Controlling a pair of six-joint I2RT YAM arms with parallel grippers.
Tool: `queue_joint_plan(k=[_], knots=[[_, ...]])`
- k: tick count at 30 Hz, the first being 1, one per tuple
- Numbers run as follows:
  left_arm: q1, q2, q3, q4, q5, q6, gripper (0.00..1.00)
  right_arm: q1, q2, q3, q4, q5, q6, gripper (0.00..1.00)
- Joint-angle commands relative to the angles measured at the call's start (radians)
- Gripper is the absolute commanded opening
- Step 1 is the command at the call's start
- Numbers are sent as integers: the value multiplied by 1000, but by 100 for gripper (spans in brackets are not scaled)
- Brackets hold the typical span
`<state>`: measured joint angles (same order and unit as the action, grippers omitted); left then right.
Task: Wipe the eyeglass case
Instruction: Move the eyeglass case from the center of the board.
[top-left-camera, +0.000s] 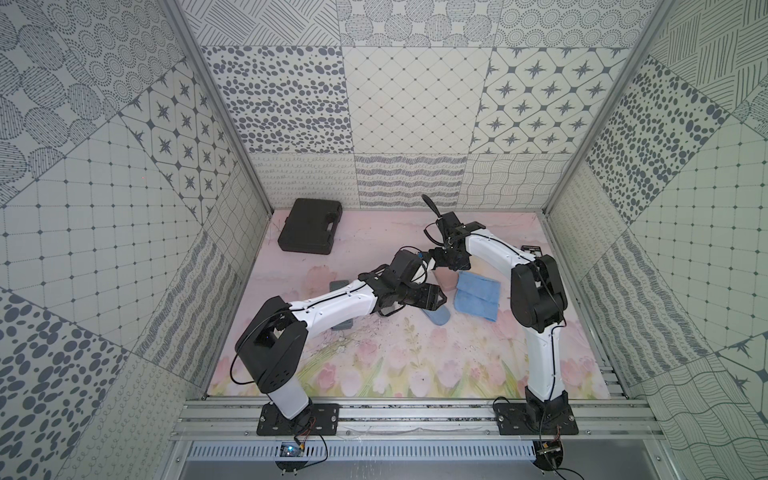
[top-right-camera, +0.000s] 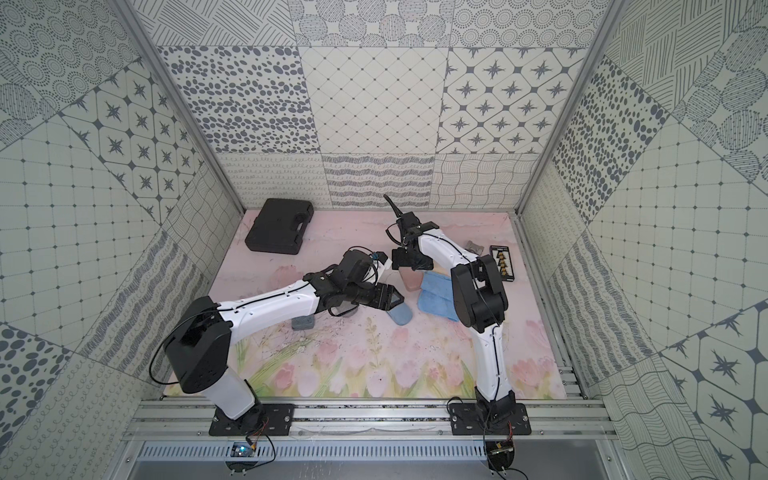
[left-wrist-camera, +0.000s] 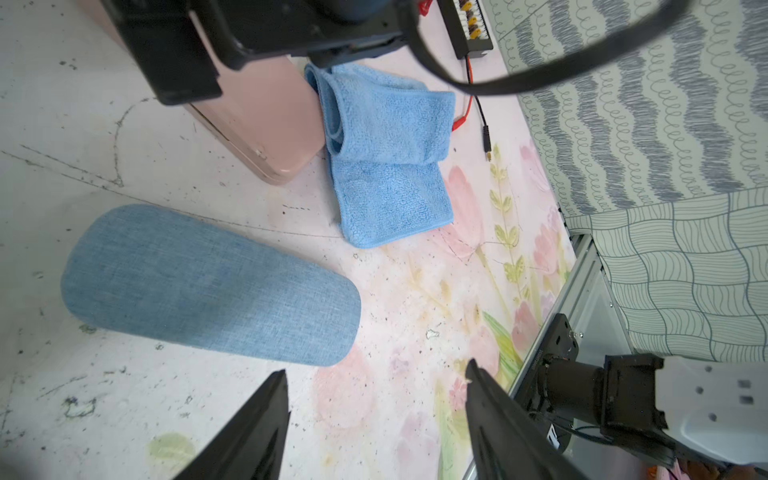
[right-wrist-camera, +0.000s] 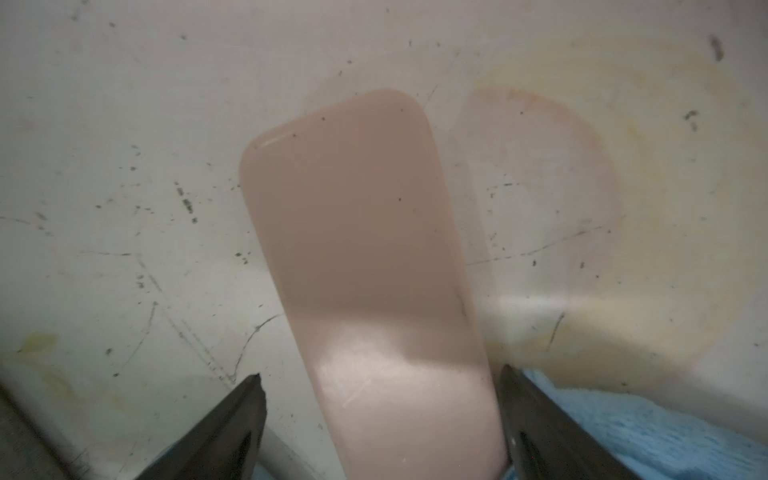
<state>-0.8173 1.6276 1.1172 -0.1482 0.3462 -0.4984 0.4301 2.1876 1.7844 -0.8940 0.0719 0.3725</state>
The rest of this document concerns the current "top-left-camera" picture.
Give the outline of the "pink eyeglass case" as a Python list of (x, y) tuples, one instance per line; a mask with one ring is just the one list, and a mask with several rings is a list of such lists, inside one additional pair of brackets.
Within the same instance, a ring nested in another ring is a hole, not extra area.
[(436, 268), (432, 273), (444, 292), (451, 292), (457, 288), (459, 275), (456, 271), (441, 267)]

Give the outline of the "blue microfiber cloth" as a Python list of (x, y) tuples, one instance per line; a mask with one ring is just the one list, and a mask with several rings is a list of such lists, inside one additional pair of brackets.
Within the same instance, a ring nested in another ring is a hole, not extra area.
[(454, 309), (460, 313), (496, 322), (501, 285), (498, 281), (462, 271), (454, 296)]

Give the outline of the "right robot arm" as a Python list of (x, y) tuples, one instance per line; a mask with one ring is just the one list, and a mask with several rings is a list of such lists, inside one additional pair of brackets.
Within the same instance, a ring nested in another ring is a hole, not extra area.
[(479, 222), (464, 223), (453, 212), (434, 204), (435, 225), (442, 238), (432, 239), (430, 251), (437, 267), (468, 270), (475, 257), (505, 274), (510, 281), (510, 310), (525, 329), (529, 379), (525, 398), (529, 416), (548, 419), (564, 413), (568, 395), (559, 359), (560, 330), (566, 326), (567, 296), (555, 259), (513, 247)]

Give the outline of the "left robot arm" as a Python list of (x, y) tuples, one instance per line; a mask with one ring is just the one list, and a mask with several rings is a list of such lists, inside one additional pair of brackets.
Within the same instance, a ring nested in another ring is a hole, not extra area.
[(295, 375), (306, 341), (358, 317), (388, 317), (406, 307), (438, 310), (447, 296), (428, 281), (433, 267), (430, 253), (405, 248), (390, 263), (327, 294), (294, 302), (272, 297), (236, 341), (235, 359), (283, 419), (304, 420), (312, 413), (312, 401)]

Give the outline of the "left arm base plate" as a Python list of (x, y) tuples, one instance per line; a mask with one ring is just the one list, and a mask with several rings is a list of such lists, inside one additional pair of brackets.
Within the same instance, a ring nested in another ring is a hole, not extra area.
[(310, 403), (295, 418), (285, 417), (274, 403), (264, 405), (259, 417), (258, 436), (334, 436), (337, 432), (340, 405)]

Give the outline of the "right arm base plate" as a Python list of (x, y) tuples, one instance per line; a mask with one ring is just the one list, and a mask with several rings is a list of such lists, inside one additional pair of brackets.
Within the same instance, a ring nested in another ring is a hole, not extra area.
[(497, 402), (492, 405), (500, 435), (572, 436), (579, 433), (575, 414), (568, 403)]

